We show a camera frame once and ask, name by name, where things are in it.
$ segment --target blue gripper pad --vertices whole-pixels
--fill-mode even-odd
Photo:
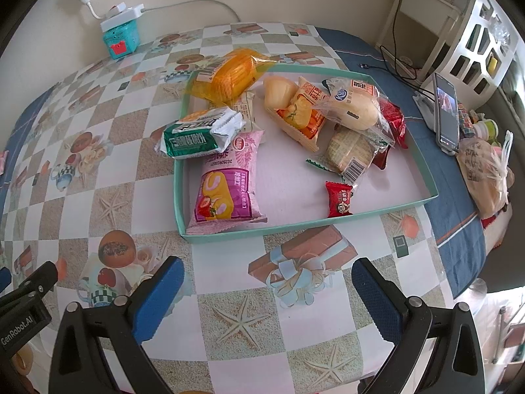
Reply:
[[[162,271],[166,264],[168,261],[159,268],[159,271]],[[157,280],[157,284],[151,289],[141,307],[135,311],[132,333],[139,345],[153,338],[183,281],[184,264],[182,260],[175,258]]]
[[[0,268],[0,293],[11,284],[11,273],[6,267]]]
[[[397,345],[403,334],[403,317],[360,259],[352,266],[352,283],[383,339]]]

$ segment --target white power cable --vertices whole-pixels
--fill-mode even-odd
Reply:
[[[86,3],[86,6],[89,7],[89,10],[91,10],[91,14],[92,14],[96,19],[100,19],[100,20],[104,19],[104,18],[101,18],[100,16],[98,16],[98,15],[95,13],[95,11],[93,10],[93,6],[91,5],[91,3],[90,3],[89,1]]]
[[[180,5],[183,5],[183,4],[195,3],[195,2],[198,2],[198,1],[207,1],[207,2],[211,2],[211,3],[217,3],[217,4],[227,8],[235,16],[235,18],[237,19],[237,22],[241,22],[241,18],[239,17],[239,15],[237,14],[237,12],[234,9],[232,9],[226,3],[223,3],[222,1],[218,1],[218,0],[190,0],[190,1],[182,1],[180,3],[174,3],[174,4],[167,5],[167,6],[150,7],[148,9],[144,9],[143,11],[144,12],[148,12],[148,11],[151,11],[151,10],[166,9],[168,7],[175,7],[175,6],[180,6]]]

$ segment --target smartphone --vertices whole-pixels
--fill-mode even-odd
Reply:
[[[437,145],[454,155],[459,146],[459,118],[456,89],[450,81],[434,73],[434,119]]]

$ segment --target phone screen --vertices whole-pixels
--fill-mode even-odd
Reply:
[[[439,116],[439,142],[456,150],[459,145],[459,121],[456,91],[452,84],[436,74],[437,107]]]

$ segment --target blue logo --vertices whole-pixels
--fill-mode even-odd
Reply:
[[[339,89],[335,94],[336,101],[344,101],[347,98],[348,92],[345,89]]]

